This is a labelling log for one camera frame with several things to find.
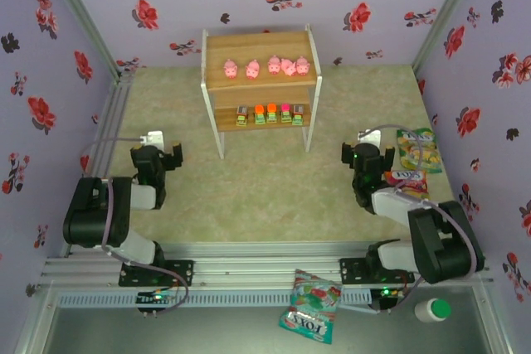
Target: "snack bag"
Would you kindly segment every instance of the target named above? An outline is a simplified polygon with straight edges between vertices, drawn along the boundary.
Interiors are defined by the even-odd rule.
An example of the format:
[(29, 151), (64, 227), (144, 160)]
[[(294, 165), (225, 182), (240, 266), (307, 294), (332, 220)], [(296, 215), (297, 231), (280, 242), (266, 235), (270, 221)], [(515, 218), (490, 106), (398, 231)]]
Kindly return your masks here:
[(340, 284), (297, 269), (290, 307), (280, 317), (279, 325), (318, 342), (331, 344), (341, 288)]
[(413, 178), (400, 187), (400, 189), (411, 196), (416, 196), (421, 199), (430, 199), (428, 194), (428, 183), (426, 181), (426, 172), (410, 172), (408, 170), (391, 170), (385, 172), (385, 180), (391, 186), (396, 186), (399, 182), (408, 179), (411, 175)]
[[(422, 145), (422, 164), (421, 169), (426, 173), (442, 172), (442, 161), (435, 134), (430, 129), (413, 130)], [(398, 151), (400, 153), (400, 163), (406, 169), (416, 169), (419, 158), (419, 148), (415, 138), (406, 130), (397, 130)]]

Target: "shelf board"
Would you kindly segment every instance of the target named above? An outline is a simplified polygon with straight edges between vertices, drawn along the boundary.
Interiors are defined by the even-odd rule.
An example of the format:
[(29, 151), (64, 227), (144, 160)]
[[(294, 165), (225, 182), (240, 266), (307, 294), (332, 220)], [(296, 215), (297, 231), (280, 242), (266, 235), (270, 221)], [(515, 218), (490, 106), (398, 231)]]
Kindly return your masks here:
[(226, 90), (216, 93), (215, 109), (235, 109), (240, 105), (254, 107), (275, 104), (309, 104), (308, 89), (302, 86), (266, 87), (254, 90)]
[[(309, 126), (311, 113), (309, 111), (309, 104), (303, 104), (303, 126)], [(255, 115), (253, 109), (249, 110), (249, 118), (247, 119), (247, 126), (236, 126), (236, 108), (234, 109), (216, 109), (215, 111), (216, 125), (219, 132), (245, 132), (249, 130), (264, 130), (264, 129), (281, 129), (281, 128), (300, 128), (293, 124), (283, 124), (280, 121), (280, 116), (275, 124), (255, 124)]]
[[(283, 72), (272, 75), (267, 70), (267, 61), (272, 56), (292, 61), (304, 56), (311, 64), (309, 73), (304, 76), (287, 76)], [(208, 36), (206, 57), (207, 90), (212, 93), (272, 86), (309, 87), (315, 86), (317, 82), (317, 71), (307, 31)], [(238, 65), (235, 79), (225, 76), (223, 66), (227, 58)], [(247, 79), (246, 65), (254, 59), (260, 64), (260, 74), (256, 79)]]

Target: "pink pig toy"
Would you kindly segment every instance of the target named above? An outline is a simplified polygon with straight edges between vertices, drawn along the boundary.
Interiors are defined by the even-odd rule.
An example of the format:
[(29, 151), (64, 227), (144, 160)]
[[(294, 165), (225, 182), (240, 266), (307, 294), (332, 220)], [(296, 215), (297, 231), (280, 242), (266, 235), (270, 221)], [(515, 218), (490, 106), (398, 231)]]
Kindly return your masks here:
[(238, 65), (233, 60), (225, 61), (225, 75), (227, 78), (234, 79), (236, 78), (236, 73), (238, 72)]
[(288, 76), (293, 76), (297, 74), (297, 67), (295, 63), (291, 60), (286, 60), (285, 58), (283, 58), (282, 62), (280, 63), (280, 68)]
[(309, 71), (309, 62), (303, 56), (299, 57), (296, 62), (297, 73), (299, 75), (306, 75)]
[(260, 65), (258, 64), (257, 60), (251, 61), (246, 66), (246, 75), (247, 75), (247, 78), (249, 79), (256, 79), (259, 71), (260, 71)]
[(280, 72), (280, 58), (277, 56), (272, 56), (267, 63), (267, 68), (271, 74), (278, 74)]

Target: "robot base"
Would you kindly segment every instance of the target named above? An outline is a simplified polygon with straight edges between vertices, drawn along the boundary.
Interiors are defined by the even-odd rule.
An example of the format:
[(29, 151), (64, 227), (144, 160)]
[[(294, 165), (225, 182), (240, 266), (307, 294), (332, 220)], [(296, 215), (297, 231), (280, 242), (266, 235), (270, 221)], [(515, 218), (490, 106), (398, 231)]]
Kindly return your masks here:
[[(402, 276), (396, 270), (379, 268), (376, 273), (371, 273), (367, 259), (349, 258), (340, 259), (341, 283), (343, 285), (360, 285), (360, 284), (403, 284)], [(415, 282), (413, 273), (403, 272), (408, 284)]]
[[(192, 260), (166, 260), (160, 245), (155, 242), (155, 256), (153, 266), (173, 271), (183, 277), (188, 286), (192, 286)], [(168, 274), (144, 269), (133, 265), (122, 264), (118, 285), (122, 288), (155, 287), (166, 288), (175, 284), (175, 278)]]

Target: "purple wall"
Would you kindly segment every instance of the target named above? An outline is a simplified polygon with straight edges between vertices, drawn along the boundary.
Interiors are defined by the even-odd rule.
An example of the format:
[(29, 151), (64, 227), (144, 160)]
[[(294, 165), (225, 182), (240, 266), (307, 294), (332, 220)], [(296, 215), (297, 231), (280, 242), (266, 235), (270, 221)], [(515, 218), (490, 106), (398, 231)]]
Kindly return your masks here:
[[(199, 65), (202, 29), (262, 32), (313, 25), (322, 64), (411, 64), (444, 0), (83, 0), (113, 57), (124, 64)], [(358, 13), (345, 17), (358, 5)], [(354, 28), (363, 31), (353, 32)]]
[(527, 2), (462, 0), (417, 74), (454, 192), (494, 268), (500, 303), (510, 314), (506, 326), (520, 348), (515, 352), (531, 347)]
[(63, 246), (80, 150), (94, 139), (111, 77), (63, 0), (0, 1), (0, 352), (9, 353), (27, 285)]

